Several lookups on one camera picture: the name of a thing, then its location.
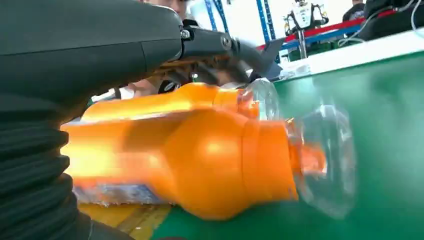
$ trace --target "blue metal frame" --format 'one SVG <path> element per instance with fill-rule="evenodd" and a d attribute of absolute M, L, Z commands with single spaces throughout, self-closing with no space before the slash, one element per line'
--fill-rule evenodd
<path fill-rule="evenodd" d="M 276 33 L 274 31 L 274 24 L 273 24 L 273 19 L 271 17 L 271 10 L 270 10 L 270 5 L 268 4 L 268 0 L 263 0 L 263 3 L 265 5 L 266 20 L 264 15 L 264 8 L 262 6 L 262 1 L 256 0 L 257 10 L 259 12 L 260 24 L 262 25 L 263 38 L 265 39 L 265 43 L 268 43 L 270 41 L 270 35 L 271 35 L 271 40 L 276 39 Z M 280 63 L 279 54 L 275 56 L 275 62 L 278 64 Z"/>
<path fill-rule="evenodd" d="M 223 8 L 223 2 L 221 0 L 213 0 L 213 3 L 215 4 L 216 10 L 218 10 L 219 16 L 221 17 L 222 25 L 224 26 L 225 32 L 229 34 L 230 31 L 228 30 L 227 19 L 225 17 Z"/>
<path fill-rule="evenodd" d="M 212 29 L 217 31 L 217 24 L 215 23 L 214 11 L 212 10 L 212 5 L 210 0 L 204 0 L 204 4 L 206 5 L 207 14 L 209 15 L 210 25 L 212 25 Z"/>
<path fill-rule="evenodd" d="M 266 19 L 268 20 L 269 33 L 271 34 L 271 39 L 275 40 L 276 32 L 274 31 L 274 24 L 273 24 L 273 18 L 271 17 L 270 5 L 268 4 L 268 0 L 263 0 L 263 3 L 265 4 L 265 12 L 266 12 Z"/>
<path fill-rule="evenodd" d="M 256 0 L 257 11 L 259 12 L 260 25 L 262 26 L 263 39 L 265 43 L 270 41 L 270 36 L 268 34 L 267 22 L 265 21 L 264 8 L 262 7 L 262 1 Z"/>

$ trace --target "metal screw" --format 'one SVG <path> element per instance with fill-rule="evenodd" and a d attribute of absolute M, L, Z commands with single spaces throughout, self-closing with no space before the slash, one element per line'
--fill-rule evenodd
<path fill-rule="evenodd" d="M 190 32 L 186 29 L 183 29 L 179 32 L 181 34 L 182 39 L 189 39 L 190 38 Z"/>
<path fill-rule="evenodd" d="M 221 43 L 224 49 L 228 50 L 231 48 L 231 39 L 228 36 L 222 36 Z"/>

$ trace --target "orange plastic bottle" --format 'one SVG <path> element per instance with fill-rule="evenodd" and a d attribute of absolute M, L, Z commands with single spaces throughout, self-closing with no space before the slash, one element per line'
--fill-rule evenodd
<path fill-rule="evenodd" d="M 210 107 L 225 108 L 253 119 L 277 120 L 280 117 L 274 85 L 260 78 L 246 89 L 224 89 L 192 82 L 171 93 L 102 101 L 90 106 L 81 120 L 97 122 Z"/>
<path fill-rule="evenodd" d="M 69 144 L 61 152 L 89 202 L 151 203 L 156 196 L 200 218 L 225 220 L 255 204 L 297 200 L 297 188 L 310 195 L 306 176 L 326 174 L 321 148 L 289 140 L 290 129 L 283 121 L 196 109 L 64 125 Z M 147 188 L 125 193 L 128 186 Z"/>

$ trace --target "white wall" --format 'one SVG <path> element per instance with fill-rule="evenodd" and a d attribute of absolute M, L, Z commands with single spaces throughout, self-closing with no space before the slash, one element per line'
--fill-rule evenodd
<path fill-rule="evenodd" d="M 224 5 L 229 33 L 233 37 L 244 39 L 256 46 L 265 43 L 256 0 L 231 0 L 231 5 L 227 5 L 226 0 L 221 1 Z M 324 4 L 324 11 L 327 12 L 329 25 L 340 23 L 343 14 L 352 7 L 352 0 L 313 0 L 312 2 L 318 5 Z M 289 13 L 293 3 L 294 0 L 268 0 L 277 38 L 285 36 L 283 16 Z M 216 26 L 219 31 L 223 32 L 224 27 L 220 15 L 215 7 L 213 9 Z M 212 29 L 204 0 L 193 1 L 190 11 L 203 28 Z"/>

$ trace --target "bottle label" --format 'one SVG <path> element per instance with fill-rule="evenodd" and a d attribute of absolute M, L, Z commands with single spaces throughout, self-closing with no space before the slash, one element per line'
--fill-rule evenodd
<path fill-rule="evenodd" d="M 144 184 L 99 184 L 83 188 L 74 186 L 78 202 L 85 204 L 165 204 Z"/>

